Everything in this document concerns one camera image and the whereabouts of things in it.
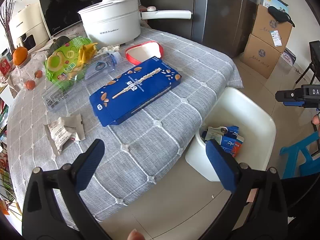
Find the pot handle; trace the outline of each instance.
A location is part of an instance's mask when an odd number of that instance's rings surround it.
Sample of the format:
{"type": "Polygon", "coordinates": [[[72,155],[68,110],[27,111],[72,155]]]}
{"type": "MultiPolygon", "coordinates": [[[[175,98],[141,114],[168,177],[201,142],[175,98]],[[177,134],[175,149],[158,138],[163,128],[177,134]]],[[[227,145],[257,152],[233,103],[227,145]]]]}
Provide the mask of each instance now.
{"type": "Polygon", "coordinates": [[[192,13],[183,10],[165,10],[165,11],[151,11],[141,12],[142,20],[150,19],[191,19],[192,13]]]}

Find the blue plastic stool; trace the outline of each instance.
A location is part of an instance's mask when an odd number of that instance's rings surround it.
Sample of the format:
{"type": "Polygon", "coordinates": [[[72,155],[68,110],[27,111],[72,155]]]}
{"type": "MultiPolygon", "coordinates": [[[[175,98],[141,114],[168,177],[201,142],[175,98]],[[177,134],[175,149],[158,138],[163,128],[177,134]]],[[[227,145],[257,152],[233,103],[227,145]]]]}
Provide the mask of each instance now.
{"type": "Polygon", "coordinates": [[[299,166],[300,175],[306,176],[320,172],[320,158],[313,160],[307,146],[312,142],[319,139],[318,131],[310,136],[304,138],[302,141],[297,142],[289,147],[282,147],[280,155],[288,153],[288,161],[282,176],[283,179],[292,178],[297,165],[298,153],[301,151],[306,158],[306,162],[299,166]]]}

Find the human hand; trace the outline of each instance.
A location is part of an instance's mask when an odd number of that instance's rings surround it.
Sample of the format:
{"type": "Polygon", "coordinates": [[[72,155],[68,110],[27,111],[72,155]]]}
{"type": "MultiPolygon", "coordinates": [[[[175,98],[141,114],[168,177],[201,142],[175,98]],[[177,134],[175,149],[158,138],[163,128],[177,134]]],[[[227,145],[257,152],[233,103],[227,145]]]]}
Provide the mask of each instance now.
{"type": "Polygon", "coordinates": [[[127,240],[145,240],[143,234],[138,232],[136,229],[132,230],[127,240]]]}
{"type": "Polygon", "coordinates": [[[313,118],[312,118],[312,123],[317,125],[317,124],[320,124],[320,118],[319,118],[319,114],[316,114],[313,118]]]}

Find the red packaging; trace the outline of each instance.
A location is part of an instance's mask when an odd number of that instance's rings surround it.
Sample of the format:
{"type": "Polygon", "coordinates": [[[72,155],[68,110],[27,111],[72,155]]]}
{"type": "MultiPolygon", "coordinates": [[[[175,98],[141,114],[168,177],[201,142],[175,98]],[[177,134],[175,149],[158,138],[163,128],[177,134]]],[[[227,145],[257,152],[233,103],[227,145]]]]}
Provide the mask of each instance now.
{"type": "Polygon", "coordinates": [[[0,81],[2,83],[6,82],[9,76],[10,70],[11,70],[11,65],[8,62],[7,58],[2,57],[0,59],[0,81]]]}

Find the refrigerator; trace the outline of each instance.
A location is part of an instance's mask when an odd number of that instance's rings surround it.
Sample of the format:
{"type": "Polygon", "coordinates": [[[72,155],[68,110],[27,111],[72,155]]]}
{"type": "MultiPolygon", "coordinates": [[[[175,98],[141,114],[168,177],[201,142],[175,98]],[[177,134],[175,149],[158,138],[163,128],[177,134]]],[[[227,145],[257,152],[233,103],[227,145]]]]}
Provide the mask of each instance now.
{"type": "Polygon", "coordinates": [[[148,20],[151,28],[169,32],[235,57],[251,33],[257,0],[140,0],[158,10],[190,10],[191,20],[148,20]]]}

